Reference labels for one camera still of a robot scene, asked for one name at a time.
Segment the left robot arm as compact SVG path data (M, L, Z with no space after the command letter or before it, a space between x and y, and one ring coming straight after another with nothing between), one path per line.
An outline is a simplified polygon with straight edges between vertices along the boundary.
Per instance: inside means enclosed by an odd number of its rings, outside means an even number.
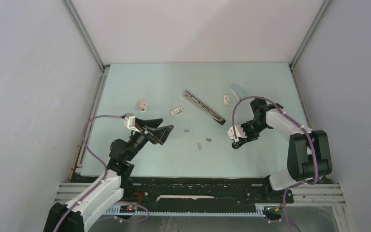
M87 146L85 135L91 122L85 123L82 131L82 142L95 159L103 166L103 173L84 191L65 204L55 203L48 214L45 232L87 232L93 224L113 204L128 201L133 196L133 182L130 178L134 164L131 160L148 143L163 145L174 125L162 126L163 119L138 119L132 113L117 116L131 131L128 141L117 139L110 145L109 162L101 158Z

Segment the light blue stapler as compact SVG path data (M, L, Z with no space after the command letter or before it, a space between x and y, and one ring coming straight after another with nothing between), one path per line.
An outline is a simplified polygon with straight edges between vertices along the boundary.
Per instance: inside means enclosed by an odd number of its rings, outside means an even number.
M246 93L236 84L231 85L231 91L238 101L246 97Z

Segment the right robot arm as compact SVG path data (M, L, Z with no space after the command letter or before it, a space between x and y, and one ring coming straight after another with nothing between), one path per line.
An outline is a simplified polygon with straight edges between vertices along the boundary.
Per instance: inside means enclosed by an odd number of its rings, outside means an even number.
M323 130L312 130L289 116L283 106L254 98L250 102L254 117L235 126L237 136L233 148L259 139L265 129L276 130L288 141L286 167L267 177L262 197L274 202L281 190L299 183L315 184L320 177L332 173L328 135Z

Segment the beige black long stapler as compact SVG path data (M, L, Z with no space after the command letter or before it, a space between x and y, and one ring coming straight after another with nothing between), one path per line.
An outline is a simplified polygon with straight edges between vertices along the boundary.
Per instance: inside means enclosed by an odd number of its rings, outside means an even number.
M218 114L216 111L214 111L208 105L206 105L205 103L203 103L202 101L200 101L198 98L196 98L189 91L184 91L183 92L183 97L188 102L190 102L191 104L193 104L194 106L196 106L197 108L199 108L200 110L202 110L203 112L207 113L210 117L212 117L214 119L214 121L216 121L220 125L224 125L225 124L226 120L220 114Z

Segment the pink stapler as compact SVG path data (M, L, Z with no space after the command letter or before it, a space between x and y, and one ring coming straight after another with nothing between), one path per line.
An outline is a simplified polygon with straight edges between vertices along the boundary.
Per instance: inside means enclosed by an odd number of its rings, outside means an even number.
M141 112L145 112L146 111L146 100L141 100L140 101L139 108L140 108L140 111Z

